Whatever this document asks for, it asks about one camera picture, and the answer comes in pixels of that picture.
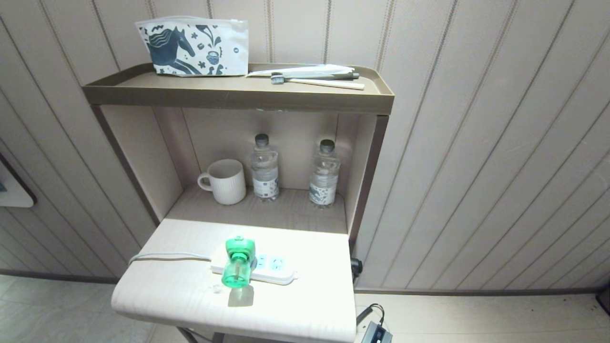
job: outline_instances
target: toothbrush head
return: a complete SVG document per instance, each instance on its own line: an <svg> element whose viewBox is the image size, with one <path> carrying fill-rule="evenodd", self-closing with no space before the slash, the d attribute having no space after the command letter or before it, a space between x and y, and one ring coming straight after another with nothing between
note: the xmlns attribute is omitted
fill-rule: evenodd
<svg viewBox="0 0 610 343"><path fill-rule="evenodd" d="M284 75L282 73L278 73L277 71L271 73L271 84L281 85L284 83Z"/></svg>

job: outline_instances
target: white zipper pouch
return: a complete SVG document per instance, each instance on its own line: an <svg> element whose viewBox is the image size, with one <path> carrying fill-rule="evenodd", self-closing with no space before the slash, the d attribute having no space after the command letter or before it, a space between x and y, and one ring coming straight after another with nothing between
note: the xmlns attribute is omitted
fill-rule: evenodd
<svg viewBox="0 0 610 343"><path fill-rule="evenodd" d="M166 16L136 24L157 74L248 74L248 22Z"/></svg>

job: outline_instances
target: white mug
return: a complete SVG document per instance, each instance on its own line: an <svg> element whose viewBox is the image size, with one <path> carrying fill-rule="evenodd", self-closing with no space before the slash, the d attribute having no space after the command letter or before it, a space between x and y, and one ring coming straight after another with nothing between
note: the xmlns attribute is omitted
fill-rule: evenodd
<svg viewBox="0 0 610 343"><path fill-rule="evenodd" d="M204 179L208 179L209 184L204 183ZM243 166L234 159L222 159L210 164L207 172L197 178L197 184L212 192L214 199L223 205L237 204L246 196Z"/></svg>

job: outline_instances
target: bottle cap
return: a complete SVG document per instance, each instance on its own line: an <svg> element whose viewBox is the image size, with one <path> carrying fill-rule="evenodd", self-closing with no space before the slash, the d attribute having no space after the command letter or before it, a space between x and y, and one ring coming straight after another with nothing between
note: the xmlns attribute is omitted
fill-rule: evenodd
<svg viewBox="0 0 610 343"><path fill-rule="evenodd" d="M333 150L335 150L335 142L333 142L330 139L323 139L320 142L320 151L323 151L325 153L331 153Z"/></svg>
<svg viewBox="0 0 610 343"><path fill-rule="evenodd" d="M254 138L256 145L268 145L269 144L269 136L266 134L258 134Z"/></svg>

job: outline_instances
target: mug handle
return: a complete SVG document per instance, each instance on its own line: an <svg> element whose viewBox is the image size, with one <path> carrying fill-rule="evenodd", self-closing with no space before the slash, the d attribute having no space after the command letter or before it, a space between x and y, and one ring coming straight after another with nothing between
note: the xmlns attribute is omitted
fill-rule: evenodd
<svg viewBox="0 0 610 343"><path fill-rule="evenodd" d="M203 174L199 175L199 177L197 178L197 184L199 185L199 187L201 187L201 189L206 190L208 192L211 192L212 191L212 186L203 183L203 179L206 179L206 178L208 179L208 182L209 182L210 174L203 173Z"/></svg>

